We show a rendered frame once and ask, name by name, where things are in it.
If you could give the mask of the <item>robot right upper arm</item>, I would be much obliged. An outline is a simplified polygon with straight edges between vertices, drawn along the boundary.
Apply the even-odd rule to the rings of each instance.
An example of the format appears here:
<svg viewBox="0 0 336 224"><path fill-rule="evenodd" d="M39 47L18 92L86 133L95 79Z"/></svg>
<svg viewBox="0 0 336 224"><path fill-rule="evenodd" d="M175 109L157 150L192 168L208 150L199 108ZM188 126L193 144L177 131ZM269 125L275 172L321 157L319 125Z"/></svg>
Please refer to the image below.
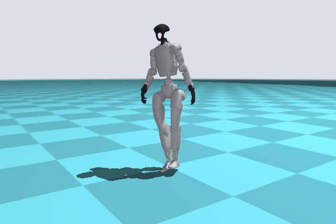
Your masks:
<svg viewBox="0 0 336 224"><path fill-rule="evenodd" d="M152 76L157 74L156 62L155 62L155 57L154 57L154 49L151 49L151 51L150 51L150 57L151 57L150 65L151 65L151 68L148 70L148 74L150 74Z"/></svg>

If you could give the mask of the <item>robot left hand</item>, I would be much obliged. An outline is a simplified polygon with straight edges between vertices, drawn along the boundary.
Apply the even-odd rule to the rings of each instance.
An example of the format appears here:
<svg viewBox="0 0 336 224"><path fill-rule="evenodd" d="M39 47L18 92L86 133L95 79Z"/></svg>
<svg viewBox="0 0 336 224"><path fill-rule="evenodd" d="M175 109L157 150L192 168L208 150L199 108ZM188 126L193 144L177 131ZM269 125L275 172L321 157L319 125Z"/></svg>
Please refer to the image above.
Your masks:
<svg viewBox="0 0 336 224"><path fill-rule="evenodd" d="M191 99L191 105L195 102L195 91L194 87L192 88L192 85L188 85L188 90L191 92L192 99Z"/></svg>

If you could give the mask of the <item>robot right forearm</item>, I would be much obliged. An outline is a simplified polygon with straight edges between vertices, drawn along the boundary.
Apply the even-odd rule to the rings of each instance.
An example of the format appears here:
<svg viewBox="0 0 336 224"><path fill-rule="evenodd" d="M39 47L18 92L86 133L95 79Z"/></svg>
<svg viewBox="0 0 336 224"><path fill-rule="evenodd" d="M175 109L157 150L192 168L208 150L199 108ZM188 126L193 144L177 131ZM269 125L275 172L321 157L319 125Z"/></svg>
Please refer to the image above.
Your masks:
<svg viewBox="0 0 336 224"><path fill-rule="evenodd" d="M149 88L149 86L151 85L151 82L152 82L153 79L154 79L154 77L153 77L152 75L147 74L146 80L145 80L145 82L144 82L144 84L147 85L147 91L148 91L148 88ZM143 84L143 85L144 85L144 84ZM142 87L143 87L143 85L142 85Z"/></svg>

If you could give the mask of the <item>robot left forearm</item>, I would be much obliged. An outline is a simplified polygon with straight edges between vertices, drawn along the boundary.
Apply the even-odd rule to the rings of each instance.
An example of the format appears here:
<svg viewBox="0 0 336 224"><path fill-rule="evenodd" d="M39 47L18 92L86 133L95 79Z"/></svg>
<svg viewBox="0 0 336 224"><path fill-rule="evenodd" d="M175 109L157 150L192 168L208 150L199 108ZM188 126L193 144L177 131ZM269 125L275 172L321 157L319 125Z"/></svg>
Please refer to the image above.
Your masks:
<svg viewBox="0 0 336 224"><path fill-rule="evenodd" d="M186 64L184 64L184 66L185 66L186 71L182 72L182 76L184 77L185 83L187 84L187 88L188 88L188 85L192 85L192 88L193 88L194 85L192 83L192 79L190 77L189 70L188 70Z"/></svg>

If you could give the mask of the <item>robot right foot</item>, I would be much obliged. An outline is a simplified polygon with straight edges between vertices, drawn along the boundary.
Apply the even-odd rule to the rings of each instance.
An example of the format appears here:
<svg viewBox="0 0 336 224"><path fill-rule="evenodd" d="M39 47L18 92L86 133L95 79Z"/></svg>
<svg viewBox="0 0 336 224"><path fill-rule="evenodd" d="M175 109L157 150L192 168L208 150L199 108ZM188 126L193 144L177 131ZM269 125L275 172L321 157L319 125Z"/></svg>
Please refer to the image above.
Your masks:
<svg viewBox="0 0 336 224"><path fill-rule="evenodd" d="M165 172L165 171L169 170L170 168L168 168L168 166L169 166L170 164L171 164L171 163L166 162L165 165L160 169L160 172Z"/></svg>

